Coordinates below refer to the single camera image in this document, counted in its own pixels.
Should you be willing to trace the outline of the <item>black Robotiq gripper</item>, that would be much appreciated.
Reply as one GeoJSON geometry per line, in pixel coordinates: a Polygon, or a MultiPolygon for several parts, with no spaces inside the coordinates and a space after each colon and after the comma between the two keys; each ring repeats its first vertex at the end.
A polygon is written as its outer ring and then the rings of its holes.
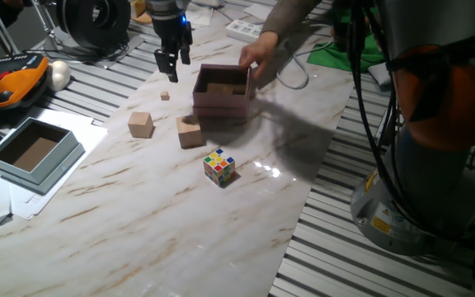
{"type": "Polygon", "coordinates": [[[171,83],[177,83],[176,73],[177,56],[174,53],[180,50],[181,62],[190,64],[190,47],[193,44],[191,24],[186,15],[180,16],[152,16],[153,29],[161,39],[161,49],[154,51],[158,70],[167,75],[171,83]]]}

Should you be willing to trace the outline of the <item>person right hand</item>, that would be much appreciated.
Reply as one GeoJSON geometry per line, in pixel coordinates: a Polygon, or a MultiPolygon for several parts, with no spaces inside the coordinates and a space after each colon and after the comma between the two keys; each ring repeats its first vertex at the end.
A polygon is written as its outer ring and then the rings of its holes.
{"type": "Polygon", "coordinates": [[[279,41],[279,36],[273,31],[261,33],[255,42],[242,48],[238,65],[247,69],[256,63],[254,76],[258,80],[269,66],[279,41]]]}

